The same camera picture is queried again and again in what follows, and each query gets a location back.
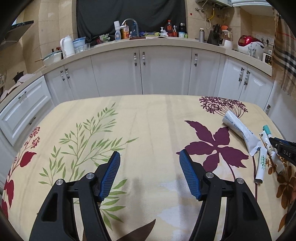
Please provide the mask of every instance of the purple flower print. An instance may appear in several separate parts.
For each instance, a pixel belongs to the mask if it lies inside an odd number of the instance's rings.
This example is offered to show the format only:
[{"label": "purple flower print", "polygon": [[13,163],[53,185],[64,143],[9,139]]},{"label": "purple flower print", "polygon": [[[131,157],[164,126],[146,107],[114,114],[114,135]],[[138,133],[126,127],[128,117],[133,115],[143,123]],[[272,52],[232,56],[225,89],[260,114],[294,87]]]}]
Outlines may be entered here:
[{"label": "purple flower print", "polygon": [[185,122],[196,130],[196,135],[200,139],[200,141],[191,142],[189,145],[185,146],[188,154],[208,155],[203,162],[203,167],[207,172],[212,172],[217,168],[218,163],[220,162],[219,153],[221,153],[235,179],[231,166],[245,167],[242,164],[242,160],[247,160],[249,156],[245,155],[238,149],[227,146],[230,143],[228,127],[221,127],[214,135],[212,135],[207,127],[197,121],[186,120]]},{"label": "purple flower print", "polygon": [[227,111],[232,111],[238,118],[248,112],[246,106],[238,100],[230,100],[219,97],[203,96],[200,98],[201,107],[212,114],[224,116]]}]

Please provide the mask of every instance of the table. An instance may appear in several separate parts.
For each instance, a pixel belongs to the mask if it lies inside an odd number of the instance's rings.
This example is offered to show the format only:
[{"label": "table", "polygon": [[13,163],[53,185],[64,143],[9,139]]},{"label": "table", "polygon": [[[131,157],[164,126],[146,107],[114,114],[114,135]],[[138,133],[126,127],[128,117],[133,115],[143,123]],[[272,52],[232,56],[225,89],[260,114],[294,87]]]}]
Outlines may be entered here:
[{"label": "table", "polygon": [[[264,182],[256,185],[258,153],[251,157],[244,141],[222,123],[229,109],[257,136],[267,124],[281,138],[258,106],[217,97],[132,95],[62,103],[35,128],[15,158],[2,208],[20,236],[29,240],[55,180],[78,180],[116,150],[121,165],[110,196],[101,204],[112,240],[138,230],[129,240],[187,241],[201,202],[190,194],[179,164],[177,152],[186,147],[193,161],[219,178],[246,181],[275,240],[284,230],[294,196],[295,170],[283,160],[285,174],[277,178],[268,159]],[[79,200],[74,204],[83,240]],[[223,198],[215,240],[222,236],[225,208]]]}]

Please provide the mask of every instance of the plaid curtain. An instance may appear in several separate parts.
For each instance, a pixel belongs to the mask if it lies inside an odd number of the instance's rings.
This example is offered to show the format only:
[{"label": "plaid curtain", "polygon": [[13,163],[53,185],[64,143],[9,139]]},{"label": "plaid curtain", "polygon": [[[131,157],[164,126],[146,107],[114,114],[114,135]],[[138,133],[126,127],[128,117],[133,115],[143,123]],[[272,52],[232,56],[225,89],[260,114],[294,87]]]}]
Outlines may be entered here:
[{"label": "plaid curtain", "polygon": [[275,10],[276,36],[272,54],[272,78],[296,100],[296,38]]}]

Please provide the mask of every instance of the faucet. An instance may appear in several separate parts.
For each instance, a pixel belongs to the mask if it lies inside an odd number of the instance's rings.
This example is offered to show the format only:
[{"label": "faucet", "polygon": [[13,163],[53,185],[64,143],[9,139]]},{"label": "faucet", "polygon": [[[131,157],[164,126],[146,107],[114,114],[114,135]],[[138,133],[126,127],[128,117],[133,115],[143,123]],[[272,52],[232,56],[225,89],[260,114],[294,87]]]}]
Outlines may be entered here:
[{"label": "faucet", "polygon": [[132,21],[136,24],[137,36],[139,37],[139,36],[140,36],[140,34],[139,34],[139,25],[138,25],[138,23],[137,23],[136,20],[134,20],[134,19],[132,19],[132,18],[127,18],[126,20],[123,21],[123,23],[121,24],[121,26],[124,26],[124,24],[125,24],[126,21],[128,21],[128,20],[132,20]]}]

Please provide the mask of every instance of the range hood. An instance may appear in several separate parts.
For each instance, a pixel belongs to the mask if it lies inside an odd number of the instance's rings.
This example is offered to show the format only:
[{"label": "range hood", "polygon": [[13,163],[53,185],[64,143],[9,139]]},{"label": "range hood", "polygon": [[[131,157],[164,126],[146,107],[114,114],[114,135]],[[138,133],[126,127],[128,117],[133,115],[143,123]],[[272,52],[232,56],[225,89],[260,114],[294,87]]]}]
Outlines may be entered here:
[{"label": "range hood", "polygon": [[0,44],[0,51],[18,42],[33,23],[34,21],[32,20],[12,25]]}]

